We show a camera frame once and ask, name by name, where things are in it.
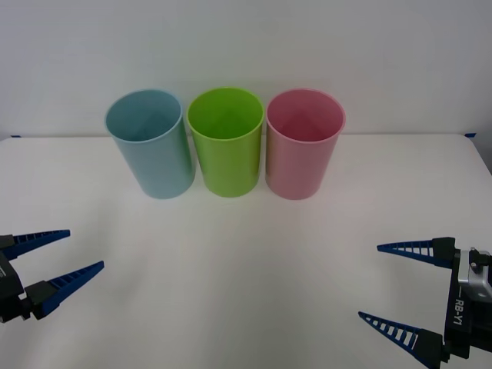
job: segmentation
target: plastic cup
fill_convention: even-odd
[[[210,191],[233,198],[258,183],[263,119],[260,99],[240,88],[216,88],[191,103],[188,123]]]
[[[152,198],[173,198],[193,183],[182,111],[169,92],[143,90],[117,100],[106,115],[106,128]]]
[[[324,92],[296,88],[270,101],[267,122],[268,187],[283,198],[309,198],[323,181],[344,109]]]

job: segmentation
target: light blue cup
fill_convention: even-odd
[[[174,95],[132,92],[111,106],[106,128],[147,195],[173,198],[193,183],[183,108]]]

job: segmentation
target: green cup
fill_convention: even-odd
[[[215,88],[190,104],[188,123],[210,191],[233,198],[258,183],[263,118],[260,99],[241,88]]]

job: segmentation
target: cup rim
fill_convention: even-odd
[[[330,137],[327,137],[327,138],[324,138],[322,140],[318,140],[318,141],[300,141],[300,140],[296,140],[294,138],[290,138],[286,135],[284,135],[283,133],[280,133],[273,125],[272,123],[270,123],[270,119],[268,118],[268,109],[270,108],[270,105],[271,103],[273,102],[273,100],[275,100],[276,98],[278,98],[279,96],[283,95],[283,94],[286,94],[288,92],[292,92],[292,91],[313,91],[313,92],[317,92],[318,94],[322,94],[324,95],[325,97],[331,99],[335,104],[336,106],[338,106],[338,108],[340,109],[341,111],[341,114],[342,114],[342,122],[341,122],[341,126],[340,128],[338,129],[338,131],[336,131],[333,135],[331,135]],[[290,88],[288,90],[285,90],[277,95],[275,95],[269,102],[268,102],[268,105],[267,105],[267,126],[272,130],[274,131],[277,135],[280,135],[282,138],[285,138],[286,140],[288,141],[291,141],[291,142],[295,142],[295,143],[298,143],[298,144],[304,144],[304,145],[316,145],[316,144],[322,144],[324,142],[327,142],[327,141],[330,141],[334,138],[336,138],[340,132],[342,132],[342,130],[344,129],[345,127],[345,121],[346,121],[346,114],[345,114],[345,110],[344,108],[341,106],[341,104],[338,102],[338,100],[336,98],[334,98],[333,96],[331,96],[330,94],[327,94],[326,92],[324,91],[321,91],[321,90],[317,90],[315,88],[302,88],[302,87],[299,87],[299,88]]]
[[[176,120],[176,122],[172,125],[172,127],[169,128],[162,135],[159,135],[157,137],[150,138],[150,139],[144,140],[144,141],[129,141],[129,140],[125,140],[123,138],[119,138],[116,135],[113,135],[111,133],[109,127],[108,127],[108,115],[109,115],[109,112],[113,109],[113,107],[117,103],[119,103],[121,100],[123,100],[124,98],[127,98],[128,96],[136,95],[136,94],[138,94],[140,92],[149,92],[149,91],[153,91],[153,92],[164,92],[166,95],[171,96],[178,103],[178,105],[179,105],[179,117]],[[115,102],[113,102],[113,104],[111,104],[111,107],[108,109],[108,111],[106,112],[106,115],[105,115],[105,127],[106,127],[106,131],[108,131],[108,133],[113,137],[113,139],[115,139],[117,141],[120,141],[120,142],[124,142],[125,144],[139,145],[139,144],[146,144],[148,142],[157,141],[158,139],[163,138],[164,136],[170,134],[172,131],[174,131],[176,129],[176,127],[179,126],[179,122],[182,120],[182,118],[183,118],[183,104],[181,103],[181,101],[179,100],[179,98],[175,94],[173,94],[172,92],[167,91],[167,90],[161,90],[159,88],[143,88],[142,90],[136,90],[136,91],[133,91],[133,92],[129,92],[126,95],[123,95],[118,100],[116,100]]]
[[[260,107],[261,107],[261,119],[254,126],[253,129],[251,129],[248,133],[245,133],[242,136],[237,136],[237,137],[234,137],[234,138],[213,138],[213,137],[208,137],[207,135],[204,135],[201,132],[197,131],[196,128],[194,128],[193,125],[191,125],[190,118],[189,118],[190,108],[194,104],[194,102],[197,101],[197,99],[200,98],[201,96],[206,95],[207,93],[212,92],[212,91],[226,90],[226,89],[238,90],[238,91],[246,92],[249,95],[253,96],[256,99],[256,101],[258,102],[258,104],[260,105]],[[196,98],[194,98],[193,101],[188,106],[188,109],[186,109],[186,120],[188,122],[188,126],[191,129],[191,132],[193,132],[194,134],[196,134],[196,135],[198,135],[198,136],[200,136],[202,138],[206,138],[206,139],[208,139],[210,141],[217,141],[217,142],[231,142],[231,141],[236,141],[236,140],[239,140],[241,138],[247,137],[247,136],[252,135],[253,133],[255,133],[256,130],[263,125],[263,121],[264,121],[264,117],[265,117],[265,111],[264,110],[265,109],[264,109],[263,103],[261,102],[261,99],[256,94],[254,94],[253,92],[247,90],[246,88],[240,88],[240,87],[234,87],[234,86],[221,86],[221,87],[215,87],[215,88],[211,88],[209,90],[206,90],[206,91],[202,92],[201,94],[199,94]]]

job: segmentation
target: white table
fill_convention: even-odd
[[[362,310],[444,332],[450,271],[376,252],[492,251],[492,177],[459,135],[345,135],[322,189],[146,197],[110,138],[0,144],[0,234],[71,229],[14,261],[25,285],[104,260],[42,321],[2,326],[2,369],[420,368]],[[490,368],[471,349],[443,368]]]

